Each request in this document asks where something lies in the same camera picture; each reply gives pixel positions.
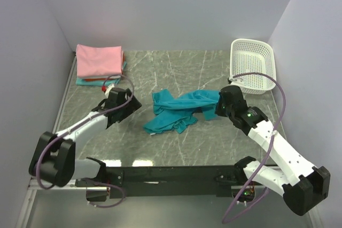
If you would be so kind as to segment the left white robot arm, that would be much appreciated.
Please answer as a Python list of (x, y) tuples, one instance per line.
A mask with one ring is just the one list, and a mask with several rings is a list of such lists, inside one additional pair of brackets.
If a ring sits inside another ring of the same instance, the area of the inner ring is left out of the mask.
[(103, 185), (107, 181), (106, 164), (91, 157), (78, 160), (76, 154), (96, 134), (123, 121), (141, 106), (130, 89), (109, 89), (106, 97), (81, 121), (39, 137), (29, 174), (44, 190), (48, 189), (44, 182), (51, 187), (63, 187), (72, 179), (88, 179), (94, 186)]

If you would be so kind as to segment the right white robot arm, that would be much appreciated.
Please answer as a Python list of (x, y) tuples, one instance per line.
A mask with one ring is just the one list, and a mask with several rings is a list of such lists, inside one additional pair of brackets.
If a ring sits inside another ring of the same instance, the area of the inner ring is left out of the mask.
[(246, 185), (255, 181), (283, 197), (288, 208), (303, 216), (328, 197), (331, 174), (316, 167), (297, 152), (257, 107), (249, 107), (236, 85), (219, 92), (216, 113), (228, 117), (233, 125), (269, 152), (279, 171), (262, 165), (252, 157), (236, 163), (235, 180)]

